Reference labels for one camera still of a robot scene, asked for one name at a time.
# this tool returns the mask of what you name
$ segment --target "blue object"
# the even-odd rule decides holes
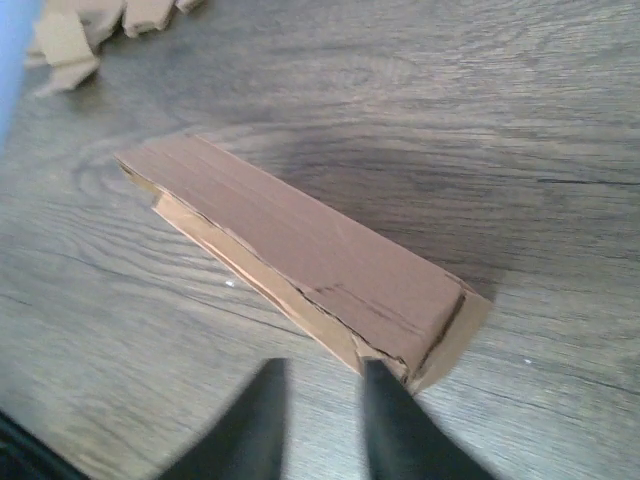
[[[24,60],[42,0],[0,0],[0,153],[20,96]]]

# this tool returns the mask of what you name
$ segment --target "cardboard edge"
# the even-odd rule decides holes
[[[157,196],[162,194],[162,190],[160,190],[155,185],[155,183],[152,183],[149,180],[147,180],[146,178],[144,178],[143,176],[138,175],[133,170],[131,170],[129,167],[127,167],[124,163],[122,163],[120,160],[118,160],[118,165],[120,165],[120,168],[122,169],[122,171],[125,173],[127,178],[133,184],[139,186],[140,188],[142,188],[143,190],[146,190],[149,193],[153,193],[155,197],[157,197]]]
[[[466,290],[463,302],[449,323],[442,339],[426,357],[424,364],[410,380],[409,390],[416,394],[449,374],[485,323],[493,305],[472,290]]]
[[[93,50],[97,50],[118,28],[124,15],[124,1],[114,3],[108,10],[80,10],[79,14],[83,22],[88,22],[85,25],[87,41]]]

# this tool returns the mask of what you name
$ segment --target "cardboard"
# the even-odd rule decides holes
[[[206,135],[117,157],[158,214],[357,372],[381,358],[417,392],[453,368],[488,315],[461,280]]]
[[[46,62],[52,67],[47,83],[36,90],[35,96],[72,90],[98,69],[100,61],[87,43],[77,12],[50,12],[36,23],[35,31]]]
[[[182,13],[189,13],[203,3],[204,0],[176,0],[176,8]]]
[[[100,66],[96,57],[80,62],[61,65],[51,70],[47,83],[33,92],[36,97],[45,97],[58,92],[74,90]]]
[[[128,37],[135,38],[151,30],[164,30],[175,0],[127,0],[122,26]]]
[[[137,37],[164,29],[174,4],[188,13],[203,1],[46,0],[24,61],[27,68],[52,67],[49,80],[35,95],[73,90],[94,73],[100,66],[94,52],[113,35],[121,19],[125,33]]]

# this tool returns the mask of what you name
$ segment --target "cardboard scraps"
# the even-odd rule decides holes
[[[490,302],[440,267],[220,150],[171,136],[117,155],[154,209],[357,372],[413,392],[456,364]]]
[[[204,0],[46,0],[25,60],[27,68],[50,65],[51,76],[37,96],[72,90],[95,72],[100,45],[120,21],[125,34],[137,37],[163,30],[174,5],[183,13]]]

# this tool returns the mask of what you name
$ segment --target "laminate floor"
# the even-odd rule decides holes
[[[288,356],[288,478],[363,478],[357,376],[112,157],[212,130],[495,302],[420,397],[474,454],[640,478],[639,23],[613,0],[218,0],[114,39],[92,83],[25,94],[0,160],[0,407],[92,477],[143,479]]]

